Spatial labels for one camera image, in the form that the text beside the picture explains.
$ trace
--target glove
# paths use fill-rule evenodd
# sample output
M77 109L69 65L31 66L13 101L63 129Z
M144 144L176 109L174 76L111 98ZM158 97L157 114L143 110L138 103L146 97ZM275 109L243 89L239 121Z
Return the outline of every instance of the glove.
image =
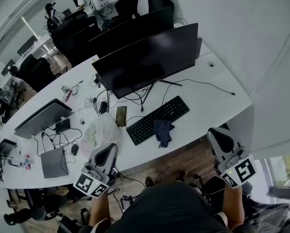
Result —
M175 127L171 125L171 122L165 120L154 121L154 134L157 141L160 142L159 148L167 148L169 142L172 141L170 136L170 130Z

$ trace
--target keyboard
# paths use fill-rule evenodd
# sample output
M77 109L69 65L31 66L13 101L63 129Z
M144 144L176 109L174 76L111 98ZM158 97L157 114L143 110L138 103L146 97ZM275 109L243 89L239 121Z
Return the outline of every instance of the keyboard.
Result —
M179 97L173 98L160 108L126 128L135 146L154 135L154 121L167 120L174 122L189 111L188 106Z

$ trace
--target white desk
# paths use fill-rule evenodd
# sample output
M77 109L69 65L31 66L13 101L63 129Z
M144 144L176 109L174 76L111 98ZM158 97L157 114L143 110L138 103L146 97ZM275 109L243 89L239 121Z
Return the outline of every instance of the white desk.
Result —
M45 35L41 36L39 38L39 40L37 40L34 43L33 47L25 55L21 56L19 58L19 60L14 65L19 69L20 65L24 62L24 60L27 58L28 55L34 54L35 52L37 52L43 45L48 43L50 40L52 40L52 38L49 34L45 34ZM11 83L11 80L14 80L17 83L22 81L21 79L18 79L16 77L12 76L8 72L7 75L2 79L0 87L4 88L7 84Z
M93 108L90 110L86 108L81 109L84 106L84 99L90 96L97 96L101 92L97 87L93 88L89 85L93 74L96 73L91 65L92 59L93 58L76 66L44 88L28 101L1 129L0 140L7 138L18 143L17 149L11 152L14 161L18 157L19 150L21 150L22 156L25 154L30 154L32 156L34 164L32 164L31 170L16 168L6 164L6 166L3 167L4 184L0 183L0 187L18 189L41 188L60 186L74 182L84 162L87 160L87 158L82 155L81 150L78 151L76 156L76 163L67 164L70 170L68 176L55 179L44 179L40 157L36 154L36 141L15 136L14 128L50 100L54 98L62 99L63 92L61 91L61 87L63 85L71 87L77 82L84 80L84 82L80 84L78 95L70 97L67 102L67 105L71 107L73 111L76 111L70 117L71 127L80 129L82 133L84 133L89 127L89 124L97 117ZM215 67L209 67L208 62L214 62ZM194 67L179 72L165 80L175 82L182 79L193 79L212 83L227 91L235 92L236 96L224 93L207 84L189 81L182 82L182 87L171 86L165 97L165 102L179 95L190 108L190 111L186 115L174 122L175 129L171 131L173 141L167 148L158 149L159 143L155 137L151 137L140 145L135 146L125 128L121 128L123 141L116 163L120 171L134 168L151 161L202 137L207 133L210 127L218 127L224 124L251 105L251 101L237 80L205 44L202 44L200 58L196 61ZM158 82L155 84L144 103L144 113L140 112L140 106L130 101L119 103L118 106L127 106L127 119L133 116L145 116L161 106L167 87L168 84L165 83ZM117 99L111 95L110 100L110 107L112 107L116 104ZM116 107L110 110L110 114L114 117L116 115L116 110ZM81 118L86 119L85 125L80 125ZM131 119L128 125L131 125L136 120L137 118ZM37 136L37 139L39 142L39 153L42 153L43 146L40 135L41 134ZM71 141L77 138L79 133L68 130L66 131L66 136L69 141ZM51 143L46 138L47 137L44 138L45 148L46 150L50 150L52 149ZM73 161L72 157L67 155L67 161Z

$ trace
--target silver laptop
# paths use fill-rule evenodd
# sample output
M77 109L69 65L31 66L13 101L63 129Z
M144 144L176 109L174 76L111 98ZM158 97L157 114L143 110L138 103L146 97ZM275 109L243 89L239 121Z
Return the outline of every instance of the silver laptop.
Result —
M68 175L63 148L56 148L41 154L41 164L45 179Z

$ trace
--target backpack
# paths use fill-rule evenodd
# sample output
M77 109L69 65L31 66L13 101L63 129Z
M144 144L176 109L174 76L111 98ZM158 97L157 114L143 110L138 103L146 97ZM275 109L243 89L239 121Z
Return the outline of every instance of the backpack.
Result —
M54 10L52 17L46 17L46 19L47 19L47 26L48 26L48 30L49 30L49 33L50 34L53 34L54 33L54 30L59 26L59 21L55 17L55 15L56 15L56 10Z

